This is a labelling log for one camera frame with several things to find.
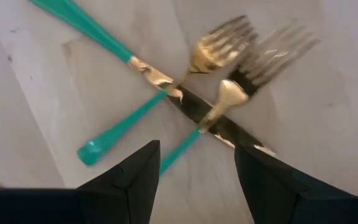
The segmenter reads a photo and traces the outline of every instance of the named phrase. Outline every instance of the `fork tines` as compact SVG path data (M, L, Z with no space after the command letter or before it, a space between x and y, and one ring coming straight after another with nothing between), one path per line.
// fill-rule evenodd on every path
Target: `fork tines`
M247 16L239 16L212 30L204 43L216 60L238 56L257 38Z
M261 43L250 46L239 71L244 73L245 78L253 85L262 86L318 42L305 26L292 20L273 31Z

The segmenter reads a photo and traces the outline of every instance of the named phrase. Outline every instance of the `fork handle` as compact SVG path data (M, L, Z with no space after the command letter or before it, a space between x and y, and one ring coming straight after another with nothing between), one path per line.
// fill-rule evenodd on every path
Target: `fork handle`
M141 117L164 99L166 95L166 91L160 91L128 117L115 124L111 129L86 142L77 151L78 157L87 166L96 164Z
M69 25L78 29L93 40L99 42L103 47L117 55L123 62L127 63L134 55L120 41L112 37L97 22L95 22L84 10L72 0L30 0L38 7L59 17Z
M186 150L191 146L201 135L201 131L199 129L191 132L185 140L183 140L179 146L177 146L174 150L170 151L167 155L163 157L160 165L160 177L164 174L169 167L176 162L179 157L186 152Z

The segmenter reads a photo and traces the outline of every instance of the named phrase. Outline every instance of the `fork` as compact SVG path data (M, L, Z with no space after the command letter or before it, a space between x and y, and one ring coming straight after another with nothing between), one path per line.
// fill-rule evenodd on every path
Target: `fork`
M78 150L78 157L88 166L97 163L143 115L162 101L167 94L174 95L173 90L190 75L197 73L209 74L231 63L243 52L249 42L255 40L256 37L254 28L250 25L247 16L239 16L221 24L208 35L200 38L191 54L190 64L182 81L169 83L164 90L157 93L128 117L85 143ZM140 72L149 77L147 73L150 70L136 58L132 59L132 66L137 67Z
M221 81L215 106L200 121L197 129L163 157L160 176L228 109L249 101L283 69L319 42L312 32L305 32L305 29L293 20L272 32L261 43L247 47L242 62L228 79Z

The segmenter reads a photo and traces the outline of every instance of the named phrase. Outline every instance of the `teal handle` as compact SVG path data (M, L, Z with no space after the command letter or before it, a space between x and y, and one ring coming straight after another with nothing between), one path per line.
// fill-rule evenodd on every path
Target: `teal handle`
M154 105L160 102L167 92L160 91L148 102L135 110L131 115L114 125L111 129L100 134L98 137L86 142L77 152L78 157L87 166L96 164L115 143L121 138L143 115Z
M78 29L93 40L99 42L103 47L117 55L124 63L134 55L122 43L112 37L97 22L95 22L84 10L72 0L30 0L38 7L52 13L69 25Z
M180 143L179 146L163 157L160 165L160 177L173 163L175 163L177 159L179 159L179 157L198 139L200 135L201 132L199 129L194 130L184 141Z

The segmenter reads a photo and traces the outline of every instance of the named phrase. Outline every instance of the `table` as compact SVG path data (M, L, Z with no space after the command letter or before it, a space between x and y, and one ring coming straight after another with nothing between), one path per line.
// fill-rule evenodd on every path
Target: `table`
M246 13L264 36L299 18L322 43L227 115L279 159L358 195L358 2L76 2L136 55L176 78L195 41L222 21ZM98 44L25 0L0 0L0 41L62 187L92 179L151 139L161 140L162 151L171 149L195 127L164 101L103 161L87 168L76 150L156 90ZM194 76L186 85L214 101L224 72ZM202 136L160 179L151 223L252 223L233 156L231 148Z

